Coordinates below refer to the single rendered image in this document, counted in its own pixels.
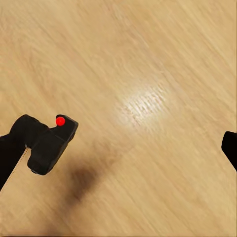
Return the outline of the digital camera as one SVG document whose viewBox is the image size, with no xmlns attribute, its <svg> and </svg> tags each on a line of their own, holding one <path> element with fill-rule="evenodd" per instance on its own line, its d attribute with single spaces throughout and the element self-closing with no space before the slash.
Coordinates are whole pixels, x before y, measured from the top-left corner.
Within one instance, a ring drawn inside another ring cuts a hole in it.
<svg viewBox="0 0 237 237">
<path fill-rule="evenodd" d="M 55 128 L 49 128 L 25 114 L 10 130 L 10 134 L 18 131 L 23 133 L 25 144 L 31 149 L 27 166 L 35 174 L 46 175 L 53 169 L 79 126 L 78 122 L 66 115 L 57 115 L 56 123 Z"/>
</svg>

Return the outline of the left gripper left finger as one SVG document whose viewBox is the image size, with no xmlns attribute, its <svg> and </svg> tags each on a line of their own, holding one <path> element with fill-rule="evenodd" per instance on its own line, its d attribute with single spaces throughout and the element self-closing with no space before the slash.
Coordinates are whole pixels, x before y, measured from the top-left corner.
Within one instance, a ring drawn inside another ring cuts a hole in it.
<svg viewBox="0 0 237 237">
<path fill-rule="evenodd" d="M 21 131 L 0 137 L 0 191 L 24 154 L 26 146 Z"/>
</svg>

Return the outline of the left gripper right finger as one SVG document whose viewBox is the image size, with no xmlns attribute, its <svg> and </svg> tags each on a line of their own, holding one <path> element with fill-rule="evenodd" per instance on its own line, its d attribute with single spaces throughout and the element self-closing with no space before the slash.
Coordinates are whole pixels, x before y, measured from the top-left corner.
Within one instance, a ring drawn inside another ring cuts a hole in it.
<svg viewBox="0 0 237 237">
<path fill-rule="evenodd" d="M 226 131 L 221 149 L 237 171 L 237 133 Z"/>
</svg>

